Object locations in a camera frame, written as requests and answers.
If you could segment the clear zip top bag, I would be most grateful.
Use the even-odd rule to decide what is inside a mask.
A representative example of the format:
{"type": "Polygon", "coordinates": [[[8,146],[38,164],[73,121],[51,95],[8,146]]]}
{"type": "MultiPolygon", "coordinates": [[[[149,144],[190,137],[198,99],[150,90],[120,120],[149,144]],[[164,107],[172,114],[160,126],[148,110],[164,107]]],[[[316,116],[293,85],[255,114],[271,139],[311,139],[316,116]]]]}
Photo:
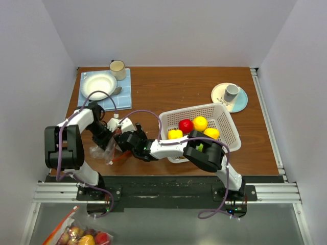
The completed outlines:
{"type": "Polygon", "coordinates": [[[113,137],[109,140],[105,149],[102,149],[98,145],[90,147],[90,155],[95,159],[104,159],[106,165],[113,165],[119,160],[128,157],[131,152],[122,152],[114,139],[115,136],[118,136],[118,131],[114,132],[113,137]]]}

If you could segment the fake yellow pepper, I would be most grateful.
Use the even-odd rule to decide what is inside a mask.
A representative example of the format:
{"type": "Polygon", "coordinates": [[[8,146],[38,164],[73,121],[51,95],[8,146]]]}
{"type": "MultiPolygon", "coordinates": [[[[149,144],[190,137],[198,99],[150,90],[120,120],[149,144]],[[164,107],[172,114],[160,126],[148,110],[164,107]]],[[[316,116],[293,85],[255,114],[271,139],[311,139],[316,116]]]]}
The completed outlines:
{"type": "Polygon", "coordinates": [[[168,139],[178,139],[183,137],[183,132],[181,130],[170,130],[168,132],[168,139]]]}

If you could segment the fake red apple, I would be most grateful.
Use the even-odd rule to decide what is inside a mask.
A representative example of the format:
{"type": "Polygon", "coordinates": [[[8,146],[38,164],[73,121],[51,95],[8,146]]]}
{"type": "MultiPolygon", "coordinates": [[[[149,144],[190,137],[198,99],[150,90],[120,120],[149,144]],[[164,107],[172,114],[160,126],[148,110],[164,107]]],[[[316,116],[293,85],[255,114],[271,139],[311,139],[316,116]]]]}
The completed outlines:
{"type": "Polygon", "coordinates": [[[178,128],[183,134],[188,134],[194,129],[194,124],[190,119],[183,119],[179,122],[178,128]]]}

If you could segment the fake yellow lemon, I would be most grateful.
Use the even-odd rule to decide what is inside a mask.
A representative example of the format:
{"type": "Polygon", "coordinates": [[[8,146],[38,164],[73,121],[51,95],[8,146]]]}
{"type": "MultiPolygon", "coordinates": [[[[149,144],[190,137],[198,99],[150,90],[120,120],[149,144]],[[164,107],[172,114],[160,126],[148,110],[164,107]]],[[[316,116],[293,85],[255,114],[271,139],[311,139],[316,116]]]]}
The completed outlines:
{"type": "Polygon", "coordinates": [[[194,126],[195,130],[197,130],[199,132],[203,132],[207,129],[208,121],[205,117],[198,116],[193,119],[193,126],[194,126]]]}

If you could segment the fake yellow pear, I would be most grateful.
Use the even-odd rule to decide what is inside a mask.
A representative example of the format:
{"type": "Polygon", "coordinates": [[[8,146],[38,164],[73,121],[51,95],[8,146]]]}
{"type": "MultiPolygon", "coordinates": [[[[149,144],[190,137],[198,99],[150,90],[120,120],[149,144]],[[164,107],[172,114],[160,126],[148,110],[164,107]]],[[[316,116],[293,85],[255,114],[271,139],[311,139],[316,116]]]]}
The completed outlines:
{"type": "Polygon", "coordinates": [[[220,137],[220,132],[216,128],[207,128],[203,133],[213,139],[218,139],[220,137]]]}

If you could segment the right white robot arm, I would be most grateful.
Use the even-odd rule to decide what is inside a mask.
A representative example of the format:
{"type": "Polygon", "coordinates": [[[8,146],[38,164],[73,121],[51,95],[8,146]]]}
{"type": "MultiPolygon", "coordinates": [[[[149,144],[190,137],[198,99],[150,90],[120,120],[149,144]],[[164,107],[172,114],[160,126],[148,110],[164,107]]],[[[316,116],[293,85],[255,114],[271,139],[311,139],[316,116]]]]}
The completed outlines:
{"type": "Polygon", "coordinates": [[[158,140],[147,138],[140,125],[136,131],[114,136],[122,152],[130,151],[140,160],[149,162],[163,158],[184,157],[199,169],[215,173],[227,190],[227,197],[238,201],[245,194],[245,180],[230,164],[228,146],[199,131],[177,139],[158,140]]]}

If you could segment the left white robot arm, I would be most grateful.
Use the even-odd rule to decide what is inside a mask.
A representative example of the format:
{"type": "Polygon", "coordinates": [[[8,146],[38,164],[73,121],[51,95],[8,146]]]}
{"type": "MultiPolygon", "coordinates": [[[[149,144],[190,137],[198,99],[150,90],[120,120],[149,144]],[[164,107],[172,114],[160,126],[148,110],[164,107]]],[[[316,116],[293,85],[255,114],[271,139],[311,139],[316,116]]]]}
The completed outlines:
{"type": "Polygon", "coordinates": [[[44,130],[44,155],[48,168],[56,169],[57,174],[64,172],[82,184],[84,195],[94,200],[106,196],[103,177],[85,162],[81,133],[89,130],[93,142],[105,150],[113,138],[113,131],[102,123],[104,109],[97,102],[85,108],[78,107],[66,121],[44,130]]]}

